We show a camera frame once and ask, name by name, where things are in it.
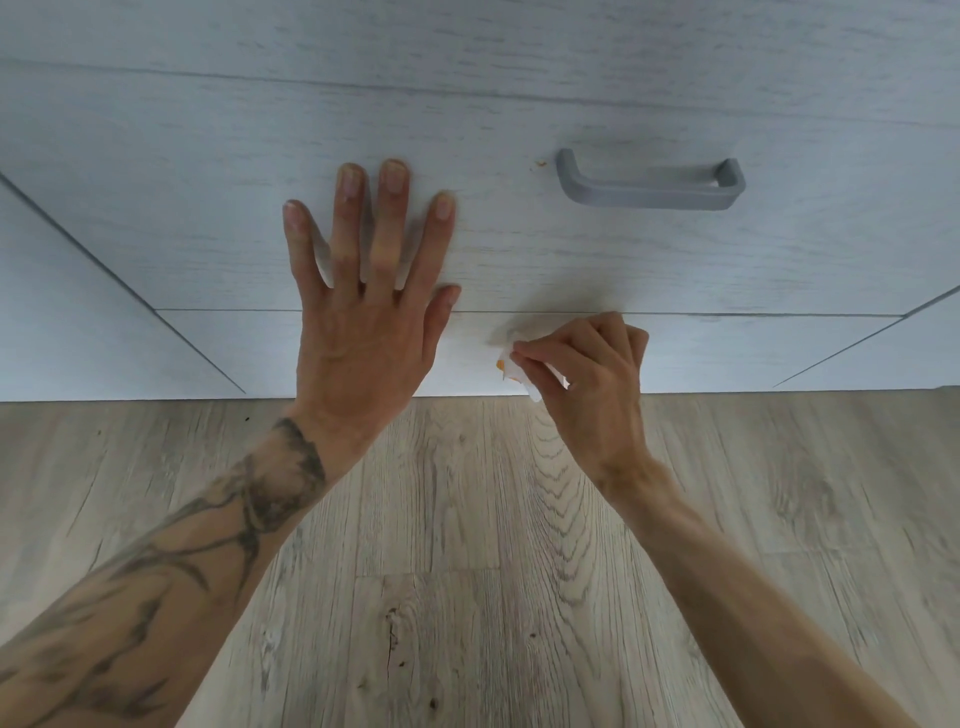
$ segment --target fingernail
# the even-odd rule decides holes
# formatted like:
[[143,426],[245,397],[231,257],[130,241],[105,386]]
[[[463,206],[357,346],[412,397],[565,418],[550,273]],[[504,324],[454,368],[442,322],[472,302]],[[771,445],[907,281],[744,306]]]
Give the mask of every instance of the fingernail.
[[453,197],[446,192],[441,192],[437,197],[437,206],[434,208],[434,214],[437,215],[437,219],[449,220],[450,215],[453,213],[454,205]]
[[357,196],[360,192],[360,173],[355,167],[345,164],[340,168],[338,174],[337,187],[340,193],[348,200]]
[[288,200],[283,205],[283,224],[293,232],[306,231],[306,215],[293,200]]
[[407,181],[407,168],[402,162],[388,159],[383,165],[381,175],[390,194],[398,195],[403,191],[403,184]]

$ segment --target tattoo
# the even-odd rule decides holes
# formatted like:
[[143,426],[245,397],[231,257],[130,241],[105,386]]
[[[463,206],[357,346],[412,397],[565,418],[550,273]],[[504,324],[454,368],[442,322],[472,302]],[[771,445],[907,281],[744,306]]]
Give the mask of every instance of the tattoo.
[[147,701],[166,685],[166,678],[157,680],[146,688],[125,688],[118,683],[98,683],[97,678],[110,672],[113,663],[120,657],[133,652],[147,641],[150,625],[160,611],[163,598],[169,591],[168,585],[162,594],[141,603],[137,609],[137,621],[120,646],[90,667],[81,676],[76,688],[45,714],[28,723],[29,728],[43,725],[52,717],[74,709],[122,718],[140,718],[160,710],[164,706],[163,703],[151,705]]
[[[316,502],[326,488],[320,457],[296,423],[280,420],[273,433],[279,438],[280,447],[273,450],[266,446],[247,455],[214,480],[207,495],[190,501],[159,528],[96,569],[0,648],[0,690],[21,680],[70,686],[66,696],[43,715],[27,722],[28,725],[43,725],[71,710],[134,719],[165,707],[159,693],[170,677],[153,679],[154,675],[149,684],[134,686],[125,680],[122,667],[117,669],[117,674],[112,670],[117,660],[148,641],[157,615],[175,589],[177,575],[185,576],[190,584],[199,588],[204,595],[201,598],[219,598],[216,588],[211,587],[214,574],[208,573],[209,566],[205,567],[197,557],[239,549],[242,562],[233,595],[236,604],[260,557],[261,539],[277,533]],[[191,535],[190,546],[163,544],[163,537],[174,526],[212,511],[223,513],[222,522],[232,526],[218,527],[217,533],[206,542],[201,532]],[[132,581],[137,577],[148,577],[149,581]],[[183,598],[183,594],[171,597],[173,600]],[[83,630],[87,622],[95,619],[102,629],[104,621],[120,619],[117,615],[130,610],[132,599],[141,599],[133,603],[136,606],[132,623],[116,633],[117,639],[111,645],[102,647],[103,655],[91,655],[90,647],[85,648],[84,654],[84,650],[75,645],[77,635],[71,630]]]
[[235,544],[240,547],[244,558],[235,595],[235,600],[239,599],[244,587],[247,586],[253,564],[260,555],[260,537],[263,534],[276,533],[297,513],[316,501],[323,494],[326,485],[324,466],[320,462],[317,450],[303,439],[300,428],[292,420],[283,419],[276,424],[274,430],[283,436],[289,452],[299,458],[295,467],[302,479],[300,488],[289,493],[284,491],[281,495],[272,482],[276,478],[276,473],[263,471],[256,456],[247,455],[228,473],[214,481],[214,490],[224,493],[222,499],[211,501],[197,498],[183,506],[160,528],[168,528],[174,523],[186,521],[204,511],[226,508],[239,500],[242,502],[243,524],[237,533],[208,544],[182,549],[160,548],[152,542],[154,534],[150,534],[103,566],[104,569],[109,569],[111,566],[116,568],[110,578],[119,579],[166,565],[182,571],[201,589],[208,592],[210,587],[203,571],[189,561],[190,557]]

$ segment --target wooden floor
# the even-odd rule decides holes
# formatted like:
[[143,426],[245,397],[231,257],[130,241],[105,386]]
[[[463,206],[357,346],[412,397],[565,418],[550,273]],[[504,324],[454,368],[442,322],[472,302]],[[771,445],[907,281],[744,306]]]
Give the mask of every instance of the wooden floor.
[[[279,401],[0,405],[0,639]],[[689,497],[923,725],[960,715],[960,391],[654,396]],[[737,725],[527,399],[417,400],[303,522],[187,726]]]

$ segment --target hand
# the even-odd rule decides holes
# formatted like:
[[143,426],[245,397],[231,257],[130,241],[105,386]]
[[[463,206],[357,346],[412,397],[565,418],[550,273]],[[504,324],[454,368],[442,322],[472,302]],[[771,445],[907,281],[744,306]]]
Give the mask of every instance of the hand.
[[577,464],[618,511],[638,496],[672,488],[643,435],[639,378],[649,339],[620,314],[602,313],[535,341],[517,341],[511,356],[540,390]]
[[380,168],[370,274],[360,280],[360,221],[366,174],[345,164],[337,177],[330,253],[333,287],[321,278],[314,246],[323,238],[303,203],[283,208],[290,268],[303,306],[297,398],[287,415],[313,442],[333,482],[363,457],[413,397],[460,295],[434,285],[453,234],[455,200],[430,204],[420,248],[402,291],[396,272],[406,223],[410,173],[388,159]]

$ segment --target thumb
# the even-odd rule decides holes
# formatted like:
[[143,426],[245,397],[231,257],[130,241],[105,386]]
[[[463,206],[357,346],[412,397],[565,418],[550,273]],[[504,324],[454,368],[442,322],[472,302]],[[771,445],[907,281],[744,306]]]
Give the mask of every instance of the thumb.
[[426,307],[423,314],[423,363],[427,367],[433,366],[433,360],[437,356],[437,344],[440,343],[440,336],[450,320],[453,305],[460,298],[460,291],[459,285],[448,285],[438,291]]
[[527,375],[527,378],[530,379],[533,385],[537,387],[537,390],[543,397],[543,403],[546,405],[547,411],[550,412],[551,417],[554,417],[553,408],[555,405],[560,404],[560,398],[566,392],[564,386],[542,362],[528,359],[523,354],[517,352],[510,354],[510,358],[523,370],[523,373]]

